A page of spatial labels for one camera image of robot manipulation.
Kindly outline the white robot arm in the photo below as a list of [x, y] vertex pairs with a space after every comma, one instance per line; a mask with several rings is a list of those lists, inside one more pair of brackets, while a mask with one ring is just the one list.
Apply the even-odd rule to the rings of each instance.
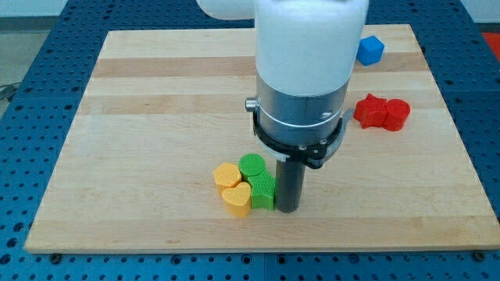
[[345, 132], [342, 106], [369, 0], [197, 0], [218, 20], [255, 22], [255, 135], [281, 162], [320, 168]]

